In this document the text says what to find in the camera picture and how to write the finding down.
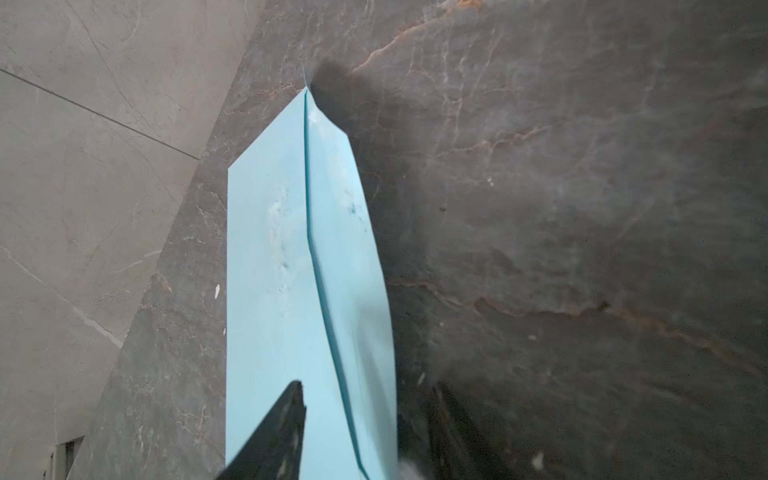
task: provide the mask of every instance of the gray marble tile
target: gray marble tile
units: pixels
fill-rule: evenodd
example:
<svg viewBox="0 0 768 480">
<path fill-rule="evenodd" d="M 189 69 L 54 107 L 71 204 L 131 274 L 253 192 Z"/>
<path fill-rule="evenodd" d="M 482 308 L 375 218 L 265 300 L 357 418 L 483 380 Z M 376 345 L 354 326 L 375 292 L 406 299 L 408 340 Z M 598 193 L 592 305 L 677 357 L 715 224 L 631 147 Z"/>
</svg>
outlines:
<svg viewBox="0 0 768 480">
<path fill-rule="evenodd" d="M 0 65 L 199 157 L 261 0 L 8 0 Z"/>
<path fill-rule="evenodd" d="M 0 476 L 85 434 L 197 161 L 0 74 Z"/>
<path fill-rule="evenodd" d="M 222 467 L 226 168 L 305 73 L 355 151 L 417 439 L 442 380 L 523 477 L 764 477 L 766 13 L 267 3 L 74 478 Z M 136 454 L 150 425 L 179 441 Z"/>
<path fill-rule="evenodd" d="M 40 478 L 86 433 L 117 348 L 0 247 L 0 472 Z"/>
</svg>

